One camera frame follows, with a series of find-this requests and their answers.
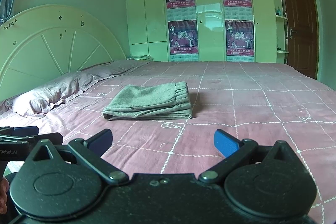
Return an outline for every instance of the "pink pillowcase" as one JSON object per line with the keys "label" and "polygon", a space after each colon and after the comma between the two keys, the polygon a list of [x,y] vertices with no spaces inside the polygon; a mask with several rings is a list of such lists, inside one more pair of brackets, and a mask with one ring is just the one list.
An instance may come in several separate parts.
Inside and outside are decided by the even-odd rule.
{"label": "pink pillowcase", "polygon": [[43,118],[55,106],[66,103],[98,81],[131,72],[149,62],[118,60],[95,65],[75,73],[66,73],[31,91],[5,101],[6,107],[23,117]]}
{"label": "pink pillowcase", "polygon": [[23,117],[43,118],[55,106],[74,99],[96,84],[97,77],[85,72],[66,73],[16,98],[8,99],[5,105]]}

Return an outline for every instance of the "door frame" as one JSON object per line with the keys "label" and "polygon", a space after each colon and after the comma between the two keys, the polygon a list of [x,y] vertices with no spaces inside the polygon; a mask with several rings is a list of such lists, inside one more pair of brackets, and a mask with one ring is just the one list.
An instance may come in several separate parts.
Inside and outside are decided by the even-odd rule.
{"label": "door frame", "polygon": [[318,75],[318,69],[319,69],[319,58],[320,58],[320,24],[319,24],[319,12],[317,9],[317,3],[316,0],[314,0],[314,7],[315,7],[315,14],[316,14],[316,30],[317,30],[317,57],[316,57],[316,67],[315,67],[315,80],[317,79]]}

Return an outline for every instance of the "bed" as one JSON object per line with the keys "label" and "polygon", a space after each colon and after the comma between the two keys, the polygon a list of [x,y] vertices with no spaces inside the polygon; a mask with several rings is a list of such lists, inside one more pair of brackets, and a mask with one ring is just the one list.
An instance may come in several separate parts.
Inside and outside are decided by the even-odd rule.
{"label": "bed", "polygon": [[[103,108],[124,86],[178,81],[188,84],[192,119],[103,119]],[[102,158],[130,176],[138,172],[191,172],[198,176],[223,159],[213,144],[218,128],[239,139],[252,138],[260,145],[285,140],[318,187],[310,216],[317,223],[332,224],[336,220],[335,102],[335,91],[287,65],[150,62],[130,73],[98,82],[41,119],[2,111],[0,126],[35,125],[41,134],[60,132],[64,143],[74,138],[87,139],[109,128],[114,140]]]}

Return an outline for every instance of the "headboard decoration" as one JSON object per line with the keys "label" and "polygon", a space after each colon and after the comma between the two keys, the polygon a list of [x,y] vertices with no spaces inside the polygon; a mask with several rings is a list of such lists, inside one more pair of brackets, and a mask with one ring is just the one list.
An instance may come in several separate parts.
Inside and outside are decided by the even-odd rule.
{"label": "headboard decoration", "polygon": [[28,9],[0,27],[0,102],[64,73],[125,58],[89,13],[64,5]]}

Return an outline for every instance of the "corner shelf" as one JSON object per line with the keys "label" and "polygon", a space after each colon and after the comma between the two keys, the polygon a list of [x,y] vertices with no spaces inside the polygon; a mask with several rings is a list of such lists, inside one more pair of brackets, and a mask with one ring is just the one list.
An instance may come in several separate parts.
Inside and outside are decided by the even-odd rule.
{"label": "corner shelf", "polygon": [[277,16],[277,15],[275,15],[275,17],[277,18],[278,21],[283,21],[283,22],[288,21],[288,18],[287,18],[287,17]]}

